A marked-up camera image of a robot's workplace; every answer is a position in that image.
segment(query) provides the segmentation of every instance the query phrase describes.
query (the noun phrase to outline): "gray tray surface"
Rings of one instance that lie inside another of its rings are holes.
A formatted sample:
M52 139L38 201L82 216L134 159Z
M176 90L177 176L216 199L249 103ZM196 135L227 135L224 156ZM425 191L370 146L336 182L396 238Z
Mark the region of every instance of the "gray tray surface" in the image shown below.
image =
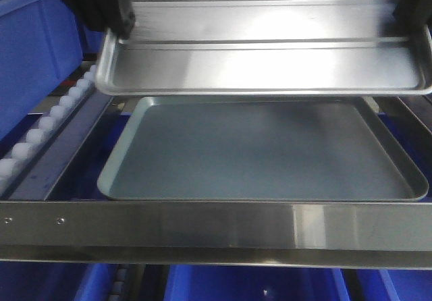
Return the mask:
M427 191L362 100L203 100L142 99L99 178L101 191L120 199L310 201L412 200Z

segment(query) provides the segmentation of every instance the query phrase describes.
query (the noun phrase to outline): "tray rim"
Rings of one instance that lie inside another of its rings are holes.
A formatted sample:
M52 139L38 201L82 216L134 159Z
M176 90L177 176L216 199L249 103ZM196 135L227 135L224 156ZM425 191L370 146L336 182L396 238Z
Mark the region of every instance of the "tray rim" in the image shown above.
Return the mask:
M120 46L124 46L128 43L120 37L117 37L110 29L107 30L105 35L101 56L97 62L97 71L95 74L96 87L103 93L108 95L122 95L126 97L130 96L151 96L159 97L165 95L175 96L188 96L188 95L225 95L225 96L323 96L323 97L335 97L335 96L403 96L403 95L426 95L432 93L432 76L429 71L432 65L432 36L429 32L428 26L425 26L422 30L411 34L412 50L415 52L416 69L419 77L419 83L409 88L400 89L389 89L389 88L375 88L375 89L349 89L349 88L299 88L299 89L233 89L233 88L217 88L210 89L204 88L201 90L197 89L185 89L185 88L170 88L166 90L160 90L157 88L150 88L142 90L121 90L113 83L113 75L115 72L115 64L118 55L118 49ZM426 62L419 61L419 56L427 56Z
M372 111L367 105L364 99L359 97L341 98L331 97L322 99L319 97L242 97L243 99L232 96L232 97L206 97L202 96L201 101L197 101L196 96L189 97L144 97L142 98L134 112L131 114L123 132L121 133L117 143L115 144L107 162L105 163L102 172L100 173L97 186L104 196L111 200L139 200L139 201L153 201L153 202L326 202L326 203L371 203L371 202L391 202L391 203L402 203L402 202L414 202L421 200L426 197L429 191L429 183L426 177L423 175L421 170L417 167L415 162L410 158L408 153L402 148L399 142L394 138L393 134L378 118L378 116ZM419 195L414 195L407 198L393 198L393 199L370 199L370 200L329 200L329 199L269 199L269 200L253 200L253 199L233 199L233 200L221 200L221 199L195 199L195 198L118 198L109 194L109 191L117 177L118 171L122 166L123 160L126 158L128 149L135 137L135 133L140 126L140 123L148 109L156 105L178 105L178 104L212 104L212 103L276 103L276 102L318 102L318 103L334 103L341 102L353 105L358 111L360 116L363 118L367 127L370 129L372 135L377 139L379 145L388 155L390 161L395 165L400 175L404 178L407 186L411 189L411 194L416 192L422 192Z

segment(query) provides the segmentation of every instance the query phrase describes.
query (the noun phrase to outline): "metal shelf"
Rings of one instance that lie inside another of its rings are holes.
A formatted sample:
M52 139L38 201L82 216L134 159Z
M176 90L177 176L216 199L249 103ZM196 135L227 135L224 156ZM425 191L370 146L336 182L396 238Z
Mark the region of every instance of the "metal shelf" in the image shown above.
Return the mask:
M62 193L124 105L111 100L91 95L0 202L0 258L432 268L428 202L53 201L76 198ZM432 169L432 134L408 108L432 115L428 99L377 101Z

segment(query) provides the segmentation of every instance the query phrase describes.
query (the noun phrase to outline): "metal tray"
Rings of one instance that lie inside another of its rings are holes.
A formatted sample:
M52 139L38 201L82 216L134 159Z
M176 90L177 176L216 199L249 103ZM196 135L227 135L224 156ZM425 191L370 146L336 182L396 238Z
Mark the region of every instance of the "metal tray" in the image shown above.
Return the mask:
M397 0L133 0L128 40L108 32L97 86L114 95L426 94L427 27Z
M428 183L359 98L141 99L98 186L113 199L407 201Z

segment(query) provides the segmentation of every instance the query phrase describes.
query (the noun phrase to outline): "blue plastic container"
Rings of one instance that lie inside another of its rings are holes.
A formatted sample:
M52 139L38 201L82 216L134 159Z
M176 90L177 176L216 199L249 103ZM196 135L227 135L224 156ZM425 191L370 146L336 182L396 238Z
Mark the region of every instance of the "blue plastic container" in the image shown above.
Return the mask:
M83 53L98 53L102 47L104 32L91 31L78 22Z
M91 264L88 266L74 301L106 301L113 286L117 265Z
M432 271L359 270L366 301L430 301Z
M0 0L0 139L81 60L75 17L60 0Z
M338 269L171 266L164 301L349 301Z

